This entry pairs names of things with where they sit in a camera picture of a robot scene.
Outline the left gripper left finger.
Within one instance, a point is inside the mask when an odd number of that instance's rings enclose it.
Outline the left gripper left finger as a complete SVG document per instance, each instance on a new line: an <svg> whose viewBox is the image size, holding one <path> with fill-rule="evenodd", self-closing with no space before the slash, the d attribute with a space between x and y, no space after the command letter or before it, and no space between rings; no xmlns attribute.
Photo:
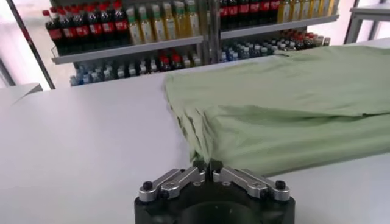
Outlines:
<svg viewBox="0 0 390 224"><path fill-rule="evenodd" d="M177 198L188 184L204 182L206 170L204 161L194 161L187 169L172 169L154 181L145 181L139 189L138 199L150 203L158 197Z"/></svg>

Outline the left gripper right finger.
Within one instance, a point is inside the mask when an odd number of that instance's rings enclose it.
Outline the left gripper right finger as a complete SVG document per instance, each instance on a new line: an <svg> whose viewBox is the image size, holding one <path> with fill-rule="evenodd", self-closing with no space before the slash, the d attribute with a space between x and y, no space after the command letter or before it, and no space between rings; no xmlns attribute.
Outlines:
<svg viewBox="0 0 390 224"><path fill-rule="evenodd" d="M233 183L253 198L288 201L291 197L291 190L284 181L257 176L249 169L233 169L221 161L211 160L210 172L214 182Z"/></svg>

